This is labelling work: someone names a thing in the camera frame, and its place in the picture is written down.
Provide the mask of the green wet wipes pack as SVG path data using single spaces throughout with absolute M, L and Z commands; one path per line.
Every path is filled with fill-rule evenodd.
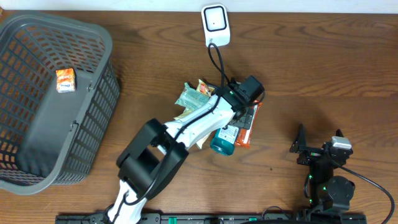
M 184 83 L 184 89 L 175 104 L 194 111 L 206 104 L 209 99 L 209 96 L 196 91 L 188 83 Z

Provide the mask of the grey plastic shopping basket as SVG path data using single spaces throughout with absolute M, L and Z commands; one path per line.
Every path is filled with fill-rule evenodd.
M 119 100 L 113 41 L 96 24 L 41 12 L 1 23 L 1 188 L 18 195 L 87 177 Z M 76 90 L 56 90 L 72 68 Z

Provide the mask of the blue mouthwash bottle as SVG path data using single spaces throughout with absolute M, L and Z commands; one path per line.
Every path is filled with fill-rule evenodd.
M 234 152 L 239 131 L 238 127 L 232 125 L 218 129 L 211 140 L 210 147 L 219 154 L 231 156 Z

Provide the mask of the orange snack bar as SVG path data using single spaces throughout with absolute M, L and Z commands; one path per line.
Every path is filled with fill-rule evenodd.
M 256 105 L 257 106 L 257 111 L 256 114 L 254 116 L 254 120 L 252 123 L 252 126 L 250 129 L 240 129 L 239 130 L 239 134 L 235 140 L 235 146 L 239 146 L 239 147 L 245 147 L 245 148 L 250 148 L 250 140 L 251 140 L 251 134 L 252 134 L 252 127 L 255 121 L 255 118 L 257 116 L 257 113 L 259 111 L 259 108 L 262 106 L 262 103 L 258 102 L 259 104 Z

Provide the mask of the yellow snack bag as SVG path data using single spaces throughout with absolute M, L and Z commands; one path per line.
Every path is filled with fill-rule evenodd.
M 213 93 L 213 91 L 215 90 L 215 88 L 212 86 L 208 86 L 205 82 L 203 82 L 201 79 L 199 79 L 198 85 L 195 88 L 195 90 L 210 97 L 211 94 Z M 174 120 L 182 119 L 192 112 L 194 112 L 194 111 L 188 110 L 185 108 L 182 114 L 178 115 L 177 117 L 174 117 Z

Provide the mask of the small orange carton box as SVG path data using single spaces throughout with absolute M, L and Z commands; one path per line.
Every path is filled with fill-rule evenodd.
M 72 68 L 56 70 L 56 90 L 59 93 L 73 92 L 76 90 L 75 72 Z

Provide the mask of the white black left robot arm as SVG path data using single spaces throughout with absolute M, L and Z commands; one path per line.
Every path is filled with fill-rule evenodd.
M 263 91 L 261 84 L 229 84 L 182 119 L 146 122 L 116 161 L 120 189 L 115 204 L 104 214 L 105 223 L 138 223 L 145 203 L 166 188 L 188 150 L 242 117 Z

